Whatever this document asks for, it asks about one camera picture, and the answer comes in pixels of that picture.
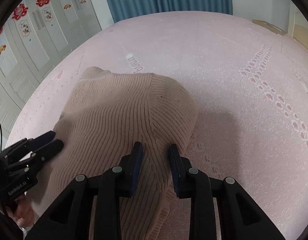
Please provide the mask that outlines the person's left hand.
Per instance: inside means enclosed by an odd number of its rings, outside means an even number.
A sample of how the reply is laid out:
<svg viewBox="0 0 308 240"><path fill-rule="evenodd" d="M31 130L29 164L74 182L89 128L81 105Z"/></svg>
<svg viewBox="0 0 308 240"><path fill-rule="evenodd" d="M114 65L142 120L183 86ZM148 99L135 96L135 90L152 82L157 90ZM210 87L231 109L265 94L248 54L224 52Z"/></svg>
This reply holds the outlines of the person's left hand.
<svg viewBox="0 0 308 240"><path fill-rule="evenodd" d="M18 204L16 210L12 212L12 218L21 228L27 228L34 225L35 215L25 195L21 195L16 199Z"/></svg>

